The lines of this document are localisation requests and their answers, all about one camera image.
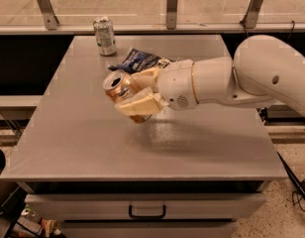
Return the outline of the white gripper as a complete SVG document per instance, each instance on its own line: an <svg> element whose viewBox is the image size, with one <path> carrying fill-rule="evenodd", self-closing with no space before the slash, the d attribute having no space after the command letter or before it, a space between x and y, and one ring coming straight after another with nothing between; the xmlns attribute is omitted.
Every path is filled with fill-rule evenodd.
<svg viewBox="0 0 305 238"><path fill-rule="evenodd" d="M167 103L173 110L195 108L192 67L193 61L186 59L172 62L166 68L155 66L133 73L132 79L142 90L116 103L115 109L126 116L135 116L156 114Z"/></svg>

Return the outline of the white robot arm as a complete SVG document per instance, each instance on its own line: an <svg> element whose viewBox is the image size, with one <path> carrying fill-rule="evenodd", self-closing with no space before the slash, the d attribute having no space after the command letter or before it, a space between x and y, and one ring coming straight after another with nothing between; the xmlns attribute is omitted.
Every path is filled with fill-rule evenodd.
<svg viewBox="0 0 305 238"><path fill-rule="evenodd" d="M126 116L208 103L260 107L278 100L305 117L305 57L272 36L245 39L232 58L175 61L133 79L143 89L115 105Z"/></svg>

